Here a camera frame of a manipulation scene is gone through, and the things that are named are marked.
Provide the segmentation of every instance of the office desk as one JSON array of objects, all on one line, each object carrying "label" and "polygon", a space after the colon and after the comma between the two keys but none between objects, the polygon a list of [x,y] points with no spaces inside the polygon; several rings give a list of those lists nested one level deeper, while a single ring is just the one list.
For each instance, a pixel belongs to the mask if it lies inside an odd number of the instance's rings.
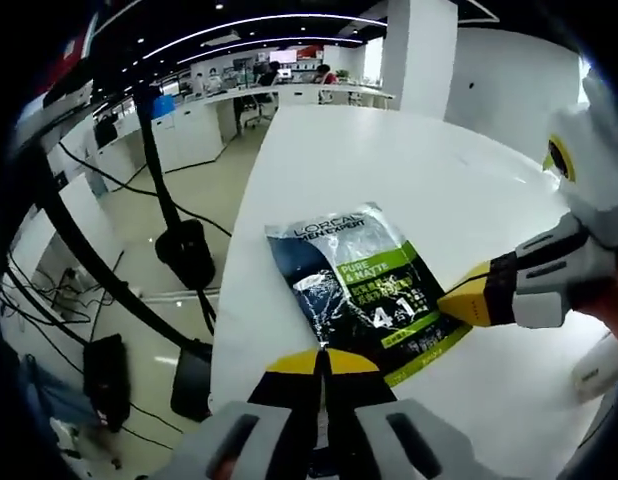
[{"label": "office desk", "polygon": [[[297,148],[307,138],[320,139],[327,153]],[[276,268],[265,225],[375,201],[447,289],[478,262],[557,222],[566,207],[551,180],[522,154],[440,121],[368,108],[281,106],[229,246],[212,409],[246,400],[280,356],[317,348]],[[474,328],[394,392],[465,433],[476,458],[496,472],[556,478],[599,405],[576,403],[569,374],[605,331],[576,313],[560,329]]]},{"label": "office desk", "polygon": [[[240,118],[234,112],[234,100],[261,94],[277,94],[280,105],[319,103],[319,93],[331,91],[335,103],[348,103],[349,94],[357,94],[367,106],[386,109],[393,95],[357,85],[288,84],[249,89],[234,89],[210,97],[189,100],[166,115],[152,121],[152,129],[164,173],[215,161],[240,132]],[[99,168],[127,182],[146,163],[137,115],[127,115],[117,126],[119,137],[98,152]],[[105,180],[110,190],[118,188]]]},{"label": "office desk", "polygon": [[[79,175],[65,186],[60,191],[60,197],[91,246],[107,266],[113,269],[122,255],[122,242],[114,234],[109,219],[100,207],[96,197],[91,192],[85,174]],[[23,224],[19,235],[19,239],[13,245],[12,256],[22,272],[18,270],[11,261],[9,262],[9,267],[24,285],[28,285],[30,281],[35,282],[36,271],[43,257],[48,253],[50,245],[53,243],[54,239],[58,237],[58,234],[46,212],[40,210],[30,220]],[[63,270],[65,266],[68,266],[67,264],[57,264],[67,259],[64,255],[62,257],[63,258],[60,258],[60,256],[56,257],[54,255],[52,260],[55,258],[58,260],[55,263],[52,262],[52,266],[58,267],[59,270]],[[20,292],[13,289],[11,279],[6,275],[3,277],[3,284],[5,285],[7,294],[21,309],[35,317],[41,317],[41,314],[38,313],[25,297]],[[51,315],[58,321],[62,321],[60,315],[51,309],[46,300],[33,290],[31,294],[36,297],[39,303],[46,307],[46,310]],[[91,322],[68,325],[68,328],[87,341],[91,338],[98,306],[96,302],[92,302],[91,305],[89,305],[88,302],[91,300],[101,301],[103,295],[104,291],[102,289],[85,293],[84,296],[81,297],[81,301],[87,304],[88,308],[76,308],[90,316]],[[81,386],[81,376],[78,375],[76,377],[76,372],[73,371],[57,353],[51,350],[51,347],[47,344],[45,339],[40,336],[37,330],[25,324],[24,320],[18,319],[18,315],[3,317],[1,319],[1,327],[5,339],[17,352],[33,354],[45,368],[55,375],[58,375],[60,378],[68,378],[71,381],[78,382],[76,386]],[[78,366],[82,365],[81,345],[65,336],[56,327],[41,326],[41,328],[71,361]]]}]

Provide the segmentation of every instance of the wall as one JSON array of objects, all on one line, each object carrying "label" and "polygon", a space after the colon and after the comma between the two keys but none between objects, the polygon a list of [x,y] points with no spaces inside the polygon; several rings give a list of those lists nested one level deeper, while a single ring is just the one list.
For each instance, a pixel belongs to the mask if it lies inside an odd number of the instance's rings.
[{"label": "wall", "polygon": [[447,110],[458,32],[448,0],[391,0],[382,55],[383,90],[392,109],[442,120]]},{"label": "wall", "polygon": [[331,67],[333,73],[338,70],[348,70],[350,78],[362,79],[365,61],[364,45],[357,48],[325,45],[324,52],[323,62]]},{"label": "wall", "polygon": [[577,102],[579,84],[578,55],[563,47],[517,33],[460,28],[445,120],[542,163],[549,116]]}]

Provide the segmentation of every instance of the led ceiling light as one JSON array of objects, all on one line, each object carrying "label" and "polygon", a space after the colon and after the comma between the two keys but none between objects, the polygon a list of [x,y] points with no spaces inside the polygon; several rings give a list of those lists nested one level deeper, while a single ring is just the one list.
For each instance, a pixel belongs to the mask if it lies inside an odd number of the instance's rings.
[{"label": "led ceiling light", "polygon": [[238,47],[246,47],[248,45],[256,45],[262,42],[289,42],[289,41],[298,41],[298,40],[322,40],[325,42],[333,42],[335,40],[339,41],[339,42],[349,42],[349,43],[355,43],[355,44],[361,44],[363,43],[362,40],[353,40],[351,38],[334,38],[334,37],[282,37],[282,38],[268,38],[266,40],[256,40],[253,42],[243,42],[243,43],[236,43],[233,45],[229,45],[228,47],[220,47],[220,48],[216,48],[215,50],[209,50],[208,52],[204,52],[204,53],[200,53],[198,55],[194,55],[193,57],[189,57],[189,58],[185,58],[183,60],[180,60],[178,62],[178,64],[181,63],[185,63],[188,62],[190,60],[194,60],[196,58],[200,58],[200,57],[205,57],[207,55],[211,55],[213,53],[218,53],[218,52],[222,52],[224,50],[229,50],[231,48],[238,48]]},{"label": "led ceiling light", "polygon": [[267,15],[265,17],[255,17],[255,18],[246,18],[244,20],[237,20],[235,22],[225,23],[223,25],[218,25],[216,27],[207,28],[206,30],[200,30],[199,32],[192,33],[191,35],[187,35],[185,37],[179,38],[178,40],[174,40],[171,43],[163,45],[162,47],[154,50],[153,52],[149,52],[147,55],[142,57],[146,60],[149,57],[153,57],[155,54],[166,50],[167,48],[173,47],[181,42],[185,42],[191,38],[195,38],[200,35],[204,35],[206,33],[215,32],[216,30],[221,30],[223,28],[234,27],[236,25],[244,25],[245,23],[253,23],[260,22],[263,20],[278,20],[283,18],[324,18],[330,20],[348,20],[350,22],[359,22],[359,23],[367,23],[369,25],[376,25],[378,27],[386,27],[386,22],[380,22],[378,20],[370,20],[368,18],[359,18],[359,17],[350,17],[348,15],[332,15],[329,13],[285,13],[282,15]]}]

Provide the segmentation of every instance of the desk cabinet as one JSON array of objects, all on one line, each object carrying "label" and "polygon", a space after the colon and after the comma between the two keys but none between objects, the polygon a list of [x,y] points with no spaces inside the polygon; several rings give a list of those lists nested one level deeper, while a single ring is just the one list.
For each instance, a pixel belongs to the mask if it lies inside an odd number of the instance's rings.
[{"label": "desk cabinet", "polygon": [[[124,137],[118,138],[98,150],[94,160],[100,170],[122,183],[127,183],[138,170],[131,162],[130,152]],[[120,188],[120,185],[106,177],[103,177],[103,180],[109,191]]]},{"label": "desk cabinet", "polygon": [[174,114],[170,113],[151,121],[156,149],[160,157],[160,166],[163,173],[182,168],[180,149],[176,136]]},{"label": "desk cabinet", "polygon": [[179,167],[213,162],[223,144],[215,105],[192,102],[174,113]]}]

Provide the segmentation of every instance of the office chair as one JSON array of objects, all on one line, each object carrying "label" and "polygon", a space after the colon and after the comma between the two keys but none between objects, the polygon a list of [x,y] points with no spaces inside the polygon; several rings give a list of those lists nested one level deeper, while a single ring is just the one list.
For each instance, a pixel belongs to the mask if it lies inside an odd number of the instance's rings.
[{"label": "office chair", "polygon": [[273,120],[273,115],[264,114],[262,109],[265,106],[265,104],[271,103],[271,104],[274,104],[275,110],[278,110],[278,107],[275,106],[276,99],[274,95],[271,93],[260,93],[258,95],[252,95],[251,97],[253,98],[253,101],[256,104],[256,108],[258,109],[258,115],[253,118],[248,119],[245,122],[245,128],[249,128],[249,127],[256,128],[256,125],[260,125],[260,123],[263,120],[267,120],[271,122]]}]

